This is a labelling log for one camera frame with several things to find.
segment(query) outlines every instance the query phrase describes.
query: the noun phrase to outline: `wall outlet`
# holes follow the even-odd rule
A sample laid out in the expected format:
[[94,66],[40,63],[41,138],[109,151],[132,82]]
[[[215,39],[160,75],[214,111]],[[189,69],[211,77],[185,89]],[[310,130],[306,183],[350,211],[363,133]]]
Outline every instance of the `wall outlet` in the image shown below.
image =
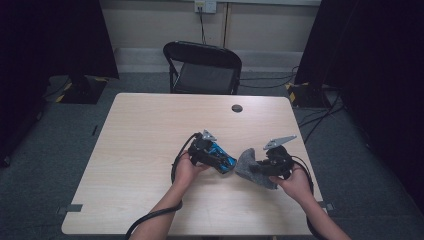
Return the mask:
[[194,12],[216,13],[216,1],[194,1]]
[[206,1],[194,1],[194,12],[205,12]]

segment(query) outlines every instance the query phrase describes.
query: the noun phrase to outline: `person's left hand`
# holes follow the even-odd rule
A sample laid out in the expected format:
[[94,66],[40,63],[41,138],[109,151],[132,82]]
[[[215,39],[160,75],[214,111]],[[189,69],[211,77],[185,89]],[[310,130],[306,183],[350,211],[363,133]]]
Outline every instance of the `person's left hand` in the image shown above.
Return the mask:
[[188,152],[184,151],[177,165],[174,185],[188,188],[199,173],[208,168],[209,166],[205,164],[194,166],[190,161]]

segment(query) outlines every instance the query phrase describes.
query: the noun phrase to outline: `table top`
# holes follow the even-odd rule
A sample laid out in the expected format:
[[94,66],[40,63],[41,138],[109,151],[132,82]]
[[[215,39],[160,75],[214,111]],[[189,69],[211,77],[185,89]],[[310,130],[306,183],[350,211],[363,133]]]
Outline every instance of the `table top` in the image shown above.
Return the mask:
[[[236,113],[238,104],[243,111]],[[72,204],[65,234],[125,234],[171,186],[171,164],[186,140],[207,129],[238,159],[254,148],[266,159],[270,139],[298,137],[284,144],[302,158],[322,200],[290,102],[283,97],[121,93],[114,100]],[[210,168],[183,198],[169,235],[310,235],[300,206],[284,191],[268,190]]]

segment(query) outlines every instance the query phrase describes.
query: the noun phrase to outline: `chair backrest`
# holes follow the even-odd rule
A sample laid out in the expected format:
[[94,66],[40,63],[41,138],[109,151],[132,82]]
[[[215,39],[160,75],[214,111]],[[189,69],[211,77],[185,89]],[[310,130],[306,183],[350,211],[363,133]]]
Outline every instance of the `chair backrest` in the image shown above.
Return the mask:
[[172,60],[215,66],[221,68],[232,68],[241,71],[240,58],[229,49],[200,43],[175,41],[166,44],[163,53],[168,63],[173,66]]

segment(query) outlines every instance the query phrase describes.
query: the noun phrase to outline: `person's hand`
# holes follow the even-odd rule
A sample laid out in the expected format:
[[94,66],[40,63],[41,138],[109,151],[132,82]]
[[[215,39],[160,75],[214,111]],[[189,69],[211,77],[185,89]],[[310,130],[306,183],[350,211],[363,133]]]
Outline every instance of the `person's hand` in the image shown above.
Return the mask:
[[284,189],[284,192],[298,203],[300,203],[301,200],[306,200],[311,196],[313,197],[308,177],[297,164],[293,166],[292,174],[287,180],[276,176],[269,177],[269,180],[280,185]]
[[181,186],[186,189],[196,179],[200,172],[208,168],[209,166],[204,164],[194,166],[190,161],[188,152],[184,151],[177,165],[174,185]]

